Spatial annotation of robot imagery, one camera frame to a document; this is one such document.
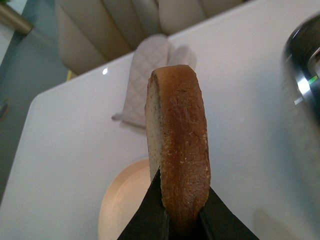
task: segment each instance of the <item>white countertop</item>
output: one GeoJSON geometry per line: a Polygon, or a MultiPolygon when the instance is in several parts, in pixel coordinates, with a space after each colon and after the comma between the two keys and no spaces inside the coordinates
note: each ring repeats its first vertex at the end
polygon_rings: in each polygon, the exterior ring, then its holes
{"type": "MultiPolygon", "coordinates": [[[[319,11],[319,0],[255,0],[169,38],[197,55],[211,186],[261,239],[276,228],[320,239],[281,115],[282,49],[319,11]]],[[[111,120],[123,108],[132,56],[34,99],[0,207],[1,240],[98,238],[111,181],[148,156],[143,129],[111,120]]]]}

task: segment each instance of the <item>oven mitt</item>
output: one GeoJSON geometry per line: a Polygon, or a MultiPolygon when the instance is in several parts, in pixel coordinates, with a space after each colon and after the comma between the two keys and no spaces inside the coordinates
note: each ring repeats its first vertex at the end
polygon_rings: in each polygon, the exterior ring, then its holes
{"type": "Polygon", "coordinates": [[[195,54],[186,45],[175,49],[167,36],[162,34],[146,38],[133,54],[122,113],[113,115],[112,119],[145,128],[147,85],[151,72],[178,64],[186,64],[195,69],[196,62],[195,54]]]}

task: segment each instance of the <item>chair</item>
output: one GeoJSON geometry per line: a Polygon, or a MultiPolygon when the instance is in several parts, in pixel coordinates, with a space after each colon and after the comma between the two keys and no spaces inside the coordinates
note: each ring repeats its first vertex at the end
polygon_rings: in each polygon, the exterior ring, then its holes
{"type": "Polygon", "coordinates": [[[56,0],[59,55],[80,75],[135,50],[151,35],[171,35],[242,2],[56,0]]]}

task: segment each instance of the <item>bread slice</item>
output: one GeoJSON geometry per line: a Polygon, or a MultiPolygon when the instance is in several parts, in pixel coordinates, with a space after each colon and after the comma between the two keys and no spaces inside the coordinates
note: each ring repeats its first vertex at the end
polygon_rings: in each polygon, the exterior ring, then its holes
{"type": "Polygon", "coordinates": [[[145,123],[150,178],[160,167],[170,236],[195,230],[211,181],[207,121],[196,73],[187,65],[154,70],[148,81],[145,123]]]}

